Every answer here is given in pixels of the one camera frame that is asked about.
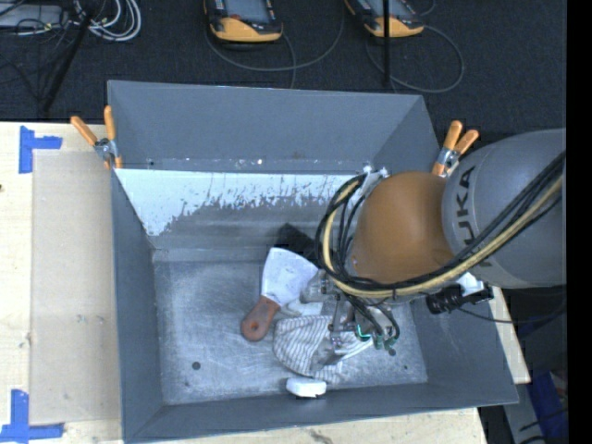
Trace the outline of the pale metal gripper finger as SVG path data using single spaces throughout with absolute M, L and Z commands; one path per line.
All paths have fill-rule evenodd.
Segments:
M 331 338 L 324 348 L 323 367 L 337 365 L 350 353 L 351 344 L 342 339 Z
M 338 351 L 341 349 L 341 336 L 334 330 L 332 325 L 327 327 L 328 335 L 322 339 L 317 349 L 316 364 L 319 367 L 326 367 L 337 364 L 341 360 Z

